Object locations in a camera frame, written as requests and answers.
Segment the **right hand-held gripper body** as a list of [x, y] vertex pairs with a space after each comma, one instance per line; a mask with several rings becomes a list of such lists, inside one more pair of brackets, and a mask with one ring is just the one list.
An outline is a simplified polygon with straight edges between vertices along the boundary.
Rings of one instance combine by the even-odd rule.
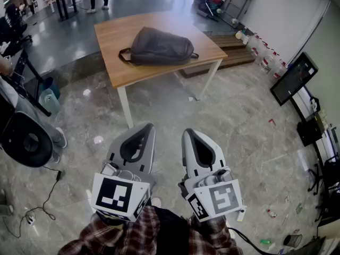
[[244, 218], [247, 207], [241, 196], [239, 181], [232, 177], [229, 167], [204, 171], [195, 169], [192, 175], [186, 173], [178, 187], [200, 222], [233, 212], [238, 213], [237, 221], [241, 222]]

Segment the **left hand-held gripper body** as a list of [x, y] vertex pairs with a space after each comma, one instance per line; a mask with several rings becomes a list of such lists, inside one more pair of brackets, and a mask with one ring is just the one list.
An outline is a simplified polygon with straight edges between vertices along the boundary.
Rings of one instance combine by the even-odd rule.
[[155, 184], [150, 174], [132, 172], [106, 160], [93, 180], [91, 206], [107, 218], [134, 222], [150, 199]]

